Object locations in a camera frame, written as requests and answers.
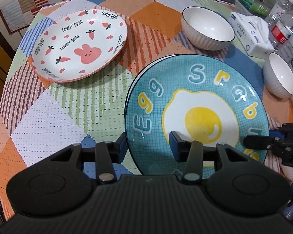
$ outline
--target tissue pack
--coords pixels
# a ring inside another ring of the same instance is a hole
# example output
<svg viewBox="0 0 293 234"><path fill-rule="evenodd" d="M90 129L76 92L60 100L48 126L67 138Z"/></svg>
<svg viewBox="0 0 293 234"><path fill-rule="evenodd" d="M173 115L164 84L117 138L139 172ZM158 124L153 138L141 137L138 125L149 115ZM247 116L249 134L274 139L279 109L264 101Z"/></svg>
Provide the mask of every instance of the tissue pack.
<svg viewBox="0 0 293 234"><path fill-rule="evenodd" d="M274 51L268 39L268 25L261 18L232 12L229 24L249 56L266 59Z"/></svg>

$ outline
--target ribbed white bowl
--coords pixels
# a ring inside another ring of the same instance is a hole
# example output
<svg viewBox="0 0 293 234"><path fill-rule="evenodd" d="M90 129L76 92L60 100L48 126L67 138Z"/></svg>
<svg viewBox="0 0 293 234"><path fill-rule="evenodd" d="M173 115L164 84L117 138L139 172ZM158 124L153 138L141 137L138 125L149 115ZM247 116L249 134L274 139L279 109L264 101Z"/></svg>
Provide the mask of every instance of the ribbed white bowl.
<svg viewBox="0 0 293 234"><path fill-rule="evenodd" d="M223 49L235 38L234 30L228 21L207 8L185 8L181 25L186 37L200 49Z"/></svg>
<svg viewBox="0 0 293 234"><path fill-rule="evenodd" d="M264 63L263 75L265 86L271 94L283 99L293 96L293 73L279 55L269 54Z"/></svg>

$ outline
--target egg yolk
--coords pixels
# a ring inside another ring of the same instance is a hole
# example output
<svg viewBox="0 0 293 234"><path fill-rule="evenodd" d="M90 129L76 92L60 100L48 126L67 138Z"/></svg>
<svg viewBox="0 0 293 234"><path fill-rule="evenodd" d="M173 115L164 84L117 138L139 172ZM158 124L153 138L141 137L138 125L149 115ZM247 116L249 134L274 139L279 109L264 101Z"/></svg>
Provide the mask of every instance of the egg yolk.
<svg viewBox="0 0 293 234"><path fill-rule="evenodd" d="M203 144L219 139L222 124L218 115L205 107L194 107L185 116L185 125L190 136Z"/></svg>

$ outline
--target dining table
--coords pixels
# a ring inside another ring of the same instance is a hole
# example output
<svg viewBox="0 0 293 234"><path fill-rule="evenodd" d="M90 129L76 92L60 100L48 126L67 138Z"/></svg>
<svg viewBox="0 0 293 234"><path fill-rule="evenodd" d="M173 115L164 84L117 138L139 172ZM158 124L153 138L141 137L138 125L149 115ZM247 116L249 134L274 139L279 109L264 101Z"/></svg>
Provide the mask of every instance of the dining table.
<svg viewBox="0 0 293 234"><path fill-rule="evenodd" d="M242 74L265 107L271 129L293 122L289 101L280 101L264 87L264 60L246 54L237 37L225 49L205 51L194 47L181 27L183 9L200 6L227 20L234 5L222 0L66 0L43 7L30 24L8 72L0 102L0 197L6 219L15 213L6 195L8 181L73 143L94 147L115 141L124 132L124 106L135 76L150 62L172 54L200 54L219 59ZM55 21L88 9L119 14L128 37L119 55L100 71L69 83L55 83L37 75L31 53L39 36ZM284 175L279 159L267 154L264 164ZM119 177L141 174L127 152L114 164ZM84 172L95 176L93 163Z"/></svg>

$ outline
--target pink rabbit illustration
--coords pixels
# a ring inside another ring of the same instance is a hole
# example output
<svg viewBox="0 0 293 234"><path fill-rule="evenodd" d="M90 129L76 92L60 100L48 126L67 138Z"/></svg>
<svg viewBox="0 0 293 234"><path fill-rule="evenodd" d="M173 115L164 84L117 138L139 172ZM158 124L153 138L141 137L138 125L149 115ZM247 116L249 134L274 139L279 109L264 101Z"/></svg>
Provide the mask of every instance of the pink rabbit illustration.
<svg viewBox="0 0 293 234"><path fill-rule="evenodd" d="M88 44L82 45L81 48L76 48L74 53L80 56L80 61L83 64L94 62L102 53L100 48L90 47Z"/></svg>

